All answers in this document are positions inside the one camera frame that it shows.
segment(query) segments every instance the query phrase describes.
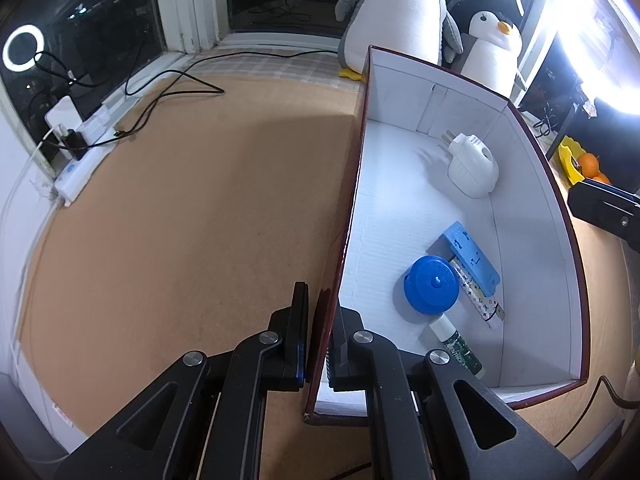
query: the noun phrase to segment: yellow penguin feet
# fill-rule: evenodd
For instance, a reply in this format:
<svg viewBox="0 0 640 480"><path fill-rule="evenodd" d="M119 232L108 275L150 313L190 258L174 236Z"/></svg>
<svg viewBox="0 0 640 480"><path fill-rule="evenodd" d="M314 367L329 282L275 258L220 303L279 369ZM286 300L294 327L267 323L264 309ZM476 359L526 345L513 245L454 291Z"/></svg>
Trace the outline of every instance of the yellow penguin feet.
<svg viewBox="0 0 640 480"><path fill-rule="evenodd" d="M338 76L340 77L348 77L352 81L360 81L362 79L362 74L358 74L351 70L351 68L341 68L338 70Z"/></svg>

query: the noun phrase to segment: blue plastic holder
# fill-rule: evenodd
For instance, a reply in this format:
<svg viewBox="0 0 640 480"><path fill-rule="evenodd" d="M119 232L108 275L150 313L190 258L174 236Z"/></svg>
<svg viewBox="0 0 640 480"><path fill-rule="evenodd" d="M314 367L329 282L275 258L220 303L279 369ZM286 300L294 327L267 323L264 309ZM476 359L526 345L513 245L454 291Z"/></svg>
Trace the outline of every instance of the blue plastic holder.
<svg viewBox="0 0 640 480"><path fill-rule="evenodd" d="M484 256L480 247L476 245L462 224L455 222L444 231L443 236L449 242L451 250L476 280L484 295L488 298L494 295L495 287L500 283L500 274Z"/></svg>
<svg viewBox="0 0 640 480"><path fill-rule="evenodd" d="M404 277L404 295L422 314L441 314L456 303L460 286L451 264L439 256L423 256Z"/></svg>

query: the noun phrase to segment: white cable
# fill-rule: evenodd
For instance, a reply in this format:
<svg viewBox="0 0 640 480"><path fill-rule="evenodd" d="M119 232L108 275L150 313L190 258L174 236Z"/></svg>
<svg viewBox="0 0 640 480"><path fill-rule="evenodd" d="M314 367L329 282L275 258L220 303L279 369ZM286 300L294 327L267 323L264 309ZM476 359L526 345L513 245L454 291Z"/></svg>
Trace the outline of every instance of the white cable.
<svg viewBox="0 0 640 480"><path fill-rule="evenodd" d="M16 355L16 351L15 351L15 347L14 347L14 336L15 336L15 324L17 324L18 319L19 319L19 310L20 310L20 302L22 300L22 296L24 294L24 289L26 286L26 275L27 275L27 269L29 267L30 261L31 261L31 256L33 255L33 251L34 248L37 245L37 240L40 238L40 235L42 234L43 228L46 225L47 222L43 222L43 225L41 226L41 228L39 229L36 239L34 240L34 243L31 245L30 250L28 251L27 254L27 258L25 260L25 264L22 267L22 272L20 274L20 283L18 284L18 290L16 292L15 295L15 301L14 301L14 307L15 307L15 313L16 313L16 321L14 324L13 329L11 329L10 327L10 323L9 323L9 319L7 317L7 310L8 310L8 301L6 300L6 273L4 272L4 256L5 256L5 252L4 252L4 231L6 229L6 218L7 215L9 213L9 210L11 209L11 205L12 202L14 200L14 197L18 191L18 188L20 187L20 184L22 183L22 181L24 180L24 177L26 176L27 172L29 171L29 168L31 166L31 163L33 162L33 159L35 158L35 156L38 154L38 150L40 149L40 147L43 145L44 141L47 139L47 137L50 136L50 134L53 133L53 128L50 129L45 135L44 137L42 137L42 140L40 141L40 143L36 146L36 148L33 150L33 153L31 153L29 159L27 160L27 162L25 163L24 167L20 170L20 173L18 174L18 177L16 178L14 185L12 186L12 188L9 191L9 194L7 195L7 199L4 202L4 205L2 206L2 211L0 212L0 308L2 308L2 315L4 317L4 329L5 329L5 333L6 333L6 340L7 343L9 345L9 352L11 353L11 357L12 357L12 364L15 367L15 371L18 377L18 382L21 379L20 377L20 368L18 367L18 357ZM59 201L55 201L49 212L47 213L47 220L50 218L50 215L53 213L53 211L59 206L60 202ZM42 393L42 387L40 386L40 384L38 384L38 386L40 387L40 395L42 396L42 402L44 404L44 394ZM46 407L45 407L45 414L47 415L47 420L49 419L49 414L47 413ZM51 422L49 421L49 429L52 430L51 428ZM31 460L29 458L27 458L28 462L31 463L36 463L36 464L55 464L55 463L59 463L62 462L68 455L65 455L63 457L60 457L58 459L55 460Z"/></svg>

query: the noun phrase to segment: cork board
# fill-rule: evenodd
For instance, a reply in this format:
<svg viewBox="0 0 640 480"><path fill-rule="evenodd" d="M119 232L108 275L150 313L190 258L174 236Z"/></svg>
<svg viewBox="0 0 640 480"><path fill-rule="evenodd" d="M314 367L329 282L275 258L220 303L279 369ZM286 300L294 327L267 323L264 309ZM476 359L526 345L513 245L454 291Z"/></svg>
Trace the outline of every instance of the cork board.
<svg viewBox="0 0 640 480"><path fill-rule="evenodd" d="M210 81L226 94L169 98L120 143L32 263L22 349L86 434L177 356L228 351L263 330L296 280L316 304L356 94ZM270 395L263 469L300 473L315 455L324 478L367 459L366 429L304 426L298 397ZM336 460L323 465L327 456Z"/></svg>

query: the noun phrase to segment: bright lamp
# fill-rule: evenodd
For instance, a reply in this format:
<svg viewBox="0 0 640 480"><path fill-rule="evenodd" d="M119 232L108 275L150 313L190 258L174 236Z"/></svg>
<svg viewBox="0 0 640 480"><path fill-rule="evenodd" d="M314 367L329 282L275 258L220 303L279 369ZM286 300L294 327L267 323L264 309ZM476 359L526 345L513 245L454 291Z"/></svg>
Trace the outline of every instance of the bright lamp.
<svg viewBox="0 0 640 480"><path fill-rule="evenodd" d="M640 115L640 23L626 0L558 0L558 18L587 96Z"/></svg>

